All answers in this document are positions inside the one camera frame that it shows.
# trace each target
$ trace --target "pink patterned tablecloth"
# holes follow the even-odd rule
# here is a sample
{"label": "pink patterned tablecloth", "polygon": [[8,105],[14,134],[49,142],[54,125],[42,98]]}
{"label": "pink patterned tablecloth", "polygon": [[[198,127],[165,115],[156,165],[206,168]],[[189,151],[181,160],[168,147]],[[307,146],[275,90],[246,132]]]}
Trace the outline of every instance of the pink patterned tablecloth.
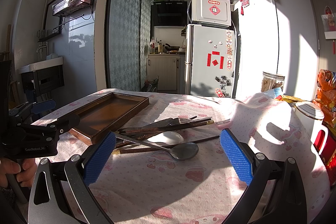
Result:
{"label": "pink patterned tablecloth", "polygon": [[[255,153],[262,152],[271,160],[295,158],[304,183],[308,223],[329,197],[326,169],[300,121],[286,102],[261,93],[240,102],[230,98],[106,89],[70,103],[34,124],[46,125],[110,92],[150,98],[150,105],[130,119],[126,127],[143,126],[170,117],[213,117],[216,124],[179,133],[185,140],[192,141],[219,135],[228,127]],[[228,124],[220,123],[226,119],[231,119]],[[86,148],[83,142],[65,133],[58,142],[58,155],[49,158],[68,160]],[[105,212],[115,223],[122,224],[221,224],[245,188],[219,139],[199,143],[199,153],[187,161],[177,161],[164,151],[111,155],[97,182],[90,185]],[[271,184],[264,192],[264,199],[270,189]],[[75,215],[85,221],[71,195],[68,198]]]}

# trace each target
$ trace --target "white washbasin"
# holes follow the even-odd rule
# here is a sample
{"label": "white washbasin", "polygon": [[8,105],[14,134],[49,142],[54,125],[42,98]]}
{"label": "white washbasin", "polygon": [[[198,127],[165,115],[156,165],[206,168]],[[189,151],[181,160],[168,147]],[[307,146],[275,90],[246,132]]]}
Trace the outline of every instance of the white washbasin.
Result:
{"label": "white washbasin", "polygon": [[63,57],[58,57],[58,58],[53,58],[53,59],[49,59],[49,60],[44,60],[41,62],[36,62],[33,64],[29,64],[26,65],[22,68],[18,69],[18,73],[22,74],[25,72],[30,72],[30,71],[34,71],[34,70],[40,70],[40,69],[46,69],[46,68],[50,68],[50,67],[54,67],[54,66],[59,66],[59,65],[63,65]]}

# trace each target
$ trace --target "mug lid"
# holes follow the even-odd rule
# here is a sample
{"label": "mug lid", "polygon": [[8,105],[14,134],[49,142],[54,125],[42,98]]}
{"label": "mug lid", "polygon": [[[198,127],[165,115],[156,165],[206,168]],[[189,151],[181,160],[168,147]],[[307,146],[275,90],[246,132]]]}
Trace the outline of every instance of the mug lid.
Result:
{"label": "mug lid", "polygon": [[308,117],[318,120],[322,120],[324,118],[324,113],[322,110],[312,102],[296,102],[295,106],[299,111],[301,111],[303,114],[306,114]]}

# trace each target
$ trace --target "white mug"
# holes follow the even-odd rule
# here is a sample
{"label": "white mug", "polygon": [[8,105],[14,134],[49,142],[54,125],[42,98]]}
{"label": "white mug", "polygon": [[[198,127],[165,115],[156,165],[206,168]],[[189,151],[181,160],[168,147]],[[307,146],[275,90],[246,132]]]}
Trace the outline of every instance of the white mug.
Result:
{"label": "white mug", "polygon": [[295,114],[305,128],[313,144],[316,141],[319,131],[324,131],[322,146],[320,148],[320,151],[318,151],[319,155],[321,155],[328,137],[328,128],[322,125],[324,113],[317,105],[308,101],[297,102],[295,106]]}

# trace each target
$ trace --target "refrigerator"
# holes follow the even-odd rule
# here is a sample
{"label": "refrigerator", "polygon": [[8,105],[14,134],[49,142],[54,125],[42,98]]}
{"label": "refrigerator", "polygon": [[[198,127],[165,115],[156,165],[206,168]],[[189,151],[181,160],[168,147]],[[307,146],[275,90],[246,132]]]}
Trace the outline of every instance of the refrigerator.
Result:
{"label": "refrigerator", "polygon": [[184,93],[232,98],[236,64],[235,32],[189,24],[186,37]]}

